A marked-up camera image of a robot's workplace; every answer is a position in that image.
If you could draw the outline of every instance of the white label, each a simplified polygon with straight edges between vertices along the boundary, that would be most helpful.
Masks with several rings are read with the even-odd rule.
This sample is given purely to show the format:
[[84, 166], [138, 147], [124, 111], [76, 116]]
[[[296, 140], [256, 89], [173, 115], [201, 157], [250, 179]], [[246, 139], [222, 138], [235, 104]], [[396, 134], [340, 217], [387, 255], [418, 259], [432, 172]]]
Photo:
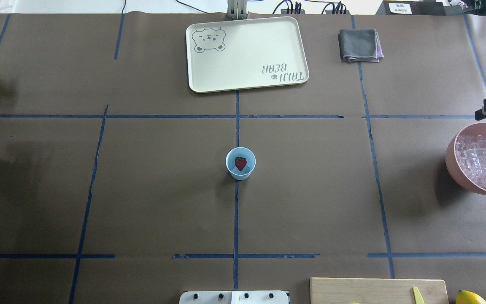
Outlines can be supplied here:
[[411, 8], [409, 3], [390, 3], [389, 11], [395, 14], [410, 14]]

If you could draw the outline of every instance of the yellow fruit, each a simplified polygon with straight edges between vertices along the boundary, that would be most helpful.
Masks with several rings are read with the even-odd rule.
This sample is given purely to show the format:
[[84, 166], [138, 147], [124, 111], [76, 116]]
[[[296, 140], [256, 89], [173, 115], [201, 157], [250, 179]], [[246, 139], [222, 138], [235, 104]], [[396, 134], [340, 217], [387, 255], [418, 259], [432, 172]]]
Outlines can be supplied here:
[[467, 290], [459, 290], [455, 304], [486, 304], [486, 301], [478, 294]]

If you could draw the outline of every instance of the white floor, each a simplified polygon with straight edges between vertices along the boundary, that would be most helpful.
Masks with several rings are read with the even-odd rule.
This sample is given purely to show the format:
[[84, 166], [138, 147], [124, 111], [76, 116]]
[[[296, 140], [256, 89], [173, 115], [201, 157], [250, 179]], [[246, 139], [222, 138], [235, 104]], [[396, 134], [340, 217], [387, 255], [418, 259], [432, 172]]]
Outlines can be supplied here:
[[[226, 0], [181, 0], [207, 12], [226, 12]], [[324, 3], [302, 0], [307, 14], [319, 14]], [[125, 0], [0, 0], [0, 13], [120, 13]], [[247, 9], [259, 14], [271, 14], [280, 0], [248, 0]], [[351, 14], [374, 15], [382, 0], [343, 0]], [[176, 0], [127, 0], [125, 12], [142, 11], [150, 13], [194, 13], [192, 8]]]

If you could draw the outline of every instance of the white tray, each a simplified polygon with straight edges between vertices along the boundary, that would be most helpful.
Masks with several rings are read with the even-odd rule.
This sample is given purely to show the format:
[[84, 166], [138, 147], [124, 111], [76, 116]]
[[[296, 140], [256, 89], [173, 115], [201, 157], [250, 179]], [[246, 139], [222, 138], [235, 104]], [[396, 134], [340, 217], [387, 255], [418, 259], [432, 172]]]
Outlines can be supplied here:
[[292, 17], [197, 23], [187, 27], [189, 87], [195, 92], [273, 87], [309, 78]]

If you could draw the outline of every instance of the bowl of ice cubes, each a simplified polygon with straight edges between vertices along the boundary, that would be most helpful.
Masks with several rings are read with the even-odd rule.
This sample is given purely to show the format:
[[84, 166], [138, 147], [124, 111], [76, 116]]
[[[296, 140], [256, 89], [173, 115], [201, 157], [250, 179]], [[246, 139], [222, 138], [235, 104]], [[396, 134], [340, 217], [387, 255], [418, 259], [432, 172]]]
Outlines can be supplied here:
[[486, 123], [474, 123], [455, 135], [445, 165], [464, 189], [486, 195]]

